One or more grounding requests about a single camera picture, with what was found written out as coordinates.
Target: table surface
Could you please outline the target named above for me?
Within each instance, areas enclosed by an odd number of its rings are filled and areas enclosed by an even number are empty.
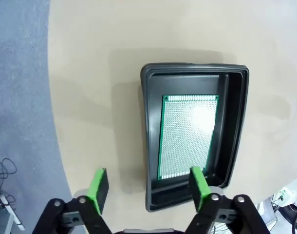
[[[74,194],[106,167],[104,218],[184,230],[186,203],[145,210],[140,69],[150,62],[243,64],[248,101],[228,197],[257,203],[297,177],[297,1],[51,1],[49,74],[59,147]]]

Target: silver bolt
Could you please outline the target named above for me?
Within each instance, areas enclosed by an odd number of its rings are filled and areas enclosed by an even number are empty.
[[[217,200],[219,200],[219,197],[218,197],[218,195],[213,194],[213,195],[211,195],[211,199],[214,201],[217,201]]]
[[[83,204],[83,203],[86,202],[86,199],[84,199],[84,198],[82,197],[82,198],[79,200],[79,202]]]
[[[245,199],[244,199],[242,196],[239,196],[239,197],[237,198],[237,200],[238,200],[239,202],[244,202],[244,201],[245,201]]]
[[[59,205],[61,205],[61,202],[55,201],[55,206],[59,206]]]

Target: gray carpet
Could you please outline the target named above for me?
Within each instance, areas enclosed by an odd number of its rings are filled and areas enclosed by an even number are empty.
[[[0,159],[18,168],[2,189],[17,199],[24,233],[49,199],[71,198],[51,108],[48,14],[49,0],[0,0]]]

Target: black tray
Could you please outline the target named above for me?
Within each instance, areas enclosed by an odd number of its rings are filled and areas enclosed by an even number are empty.
[[[151,63],[141,70],[147,141],[146,209],[156,211],[192,199],[188,175],[158,180],[163,95],[219,95],[210,155],[209,186],[230,182],[245,113],[249,70],[230,64]]]

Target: beige table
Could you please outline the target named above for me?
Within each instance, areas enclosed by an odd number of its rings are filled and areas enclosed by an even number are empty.
[[[145,210],[140,69],[149,62],[250,69],[229,197],[259,202],[297,177],[297,1],[51,1],[50,86],[65,173],[75,193],[108,169],[112,231],[183,230],[194,215],[192,203]]]

